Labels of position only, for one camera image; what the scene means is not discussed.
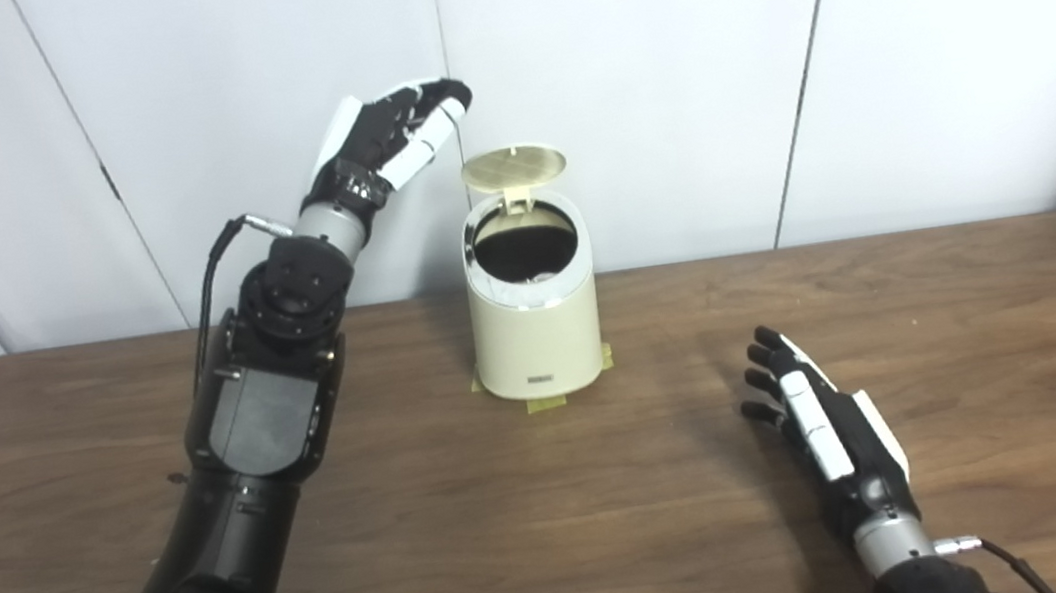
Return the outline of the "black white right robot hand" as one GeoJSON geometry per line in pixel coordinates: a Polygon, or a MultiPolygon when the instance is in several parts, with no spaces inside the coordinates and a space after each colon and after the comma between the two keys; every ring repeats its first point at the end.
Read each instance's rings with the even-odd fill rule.
{"type": "Polygon", "coordinates": [[[905,456],[866,393],[840,391],[780,331],[759,324],[753,336],[744,382],[760,396],[740,412],[775,428],[813,474],[830,533],[847,542],[873,519],[922,518],[905,456]]]}

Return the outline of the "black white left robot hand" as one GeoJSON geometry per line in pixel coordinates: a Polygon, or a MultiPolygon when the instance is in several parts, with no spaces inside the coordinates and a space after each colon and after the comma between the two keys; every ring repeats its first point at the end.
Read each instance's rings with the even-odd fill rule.
{"type": "Polygon", "coordinates": [[[394,87],[375,100],[346,97],[329,123],[301,209],[353,194],[353,212],[384,207],[457,135],[474,100],[459,79],[394,87]]]}

